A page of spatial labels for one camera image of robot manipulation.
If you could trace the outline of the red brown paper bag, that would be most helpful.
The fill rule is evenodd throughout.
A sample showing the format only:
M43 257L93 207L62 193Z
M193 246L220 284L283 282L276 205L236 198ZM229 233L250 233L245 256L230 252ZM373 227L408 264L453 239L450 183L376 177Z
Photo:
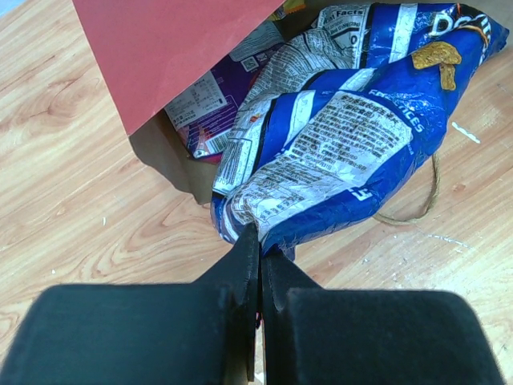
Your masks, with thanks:
M79 21L137 158L200 205L214 164L193 160L164 106L246 38L279 1L76 1Z

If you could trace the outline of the yellow snack packet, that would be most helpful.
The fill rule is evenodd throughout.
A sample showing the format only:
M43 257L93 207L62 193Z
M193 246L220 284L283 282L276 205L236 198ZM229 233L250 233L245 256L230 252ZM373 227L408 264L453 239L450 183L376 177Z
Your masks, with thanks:
M280 21L299 10L306 8L305 0L285 0L272 14L268 16L269 21Z

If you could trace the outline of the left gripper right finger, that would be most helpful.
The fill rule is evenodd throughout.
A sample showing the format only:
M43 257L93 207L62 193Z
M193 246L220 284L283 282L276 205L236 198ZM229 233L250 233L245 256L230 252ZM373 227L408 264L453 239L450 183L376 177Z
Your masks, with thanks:
M447 291L327 290L261 259L269 384L501 384L475 312Z

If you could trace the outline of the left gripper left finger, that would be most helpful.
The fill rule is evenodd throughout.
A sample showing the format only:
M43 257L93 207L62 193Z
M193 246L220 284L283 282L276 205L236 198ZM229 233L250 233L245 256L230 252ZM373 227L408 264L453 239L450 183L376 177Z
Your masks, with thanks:
M246 384L254 378L259 242L248 225L189 283L44 290L1 369L4 384Z

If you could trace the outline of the blue Doritos chip bag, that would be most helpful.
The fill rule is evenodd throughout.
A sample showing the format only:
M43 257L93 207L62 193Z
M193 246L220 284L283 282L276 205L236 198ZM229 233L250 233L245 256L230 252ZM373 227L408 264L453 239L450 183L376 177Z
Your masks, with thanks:
M508 29L461 3L337 4L282 46L241 104L212 186L229 242L292 249L376 216L440 147Z

